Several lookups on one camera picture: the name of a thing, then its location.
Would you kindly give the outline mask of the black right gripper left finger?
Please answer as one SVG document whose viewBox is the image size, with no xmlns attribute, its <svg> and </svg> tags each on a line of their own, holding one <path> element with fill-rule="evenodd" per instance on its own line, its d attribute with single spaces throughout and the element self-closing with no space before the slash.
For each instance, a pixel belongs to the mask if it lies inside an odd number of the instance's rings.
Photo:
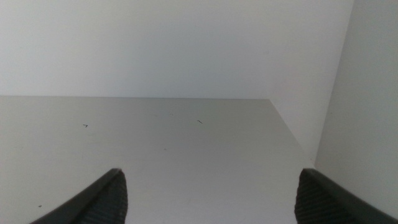
<svg viewBox="0 0 398 224">
<path fill-rule="evenodd" d="M 125 175 L 121 169 L 111 169 L 70 200 L 32 223 L 124 224 L 127 210 Z"/>
</svg>

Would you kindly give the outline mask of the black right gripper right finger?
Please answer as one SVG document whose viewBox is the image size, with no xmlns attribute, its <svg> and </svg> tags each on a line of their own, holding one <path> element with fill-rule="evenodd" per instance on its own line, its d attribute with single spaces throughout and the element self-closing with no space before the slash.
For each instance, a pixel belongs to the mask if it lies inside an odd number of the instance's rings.
<svg viewBox="0 0 398 224">
<path fill-rule="evenodd" d="M 397 224 L 315 169 L 303 169 L 295 201 L 298 224 Z"/>
</svg>

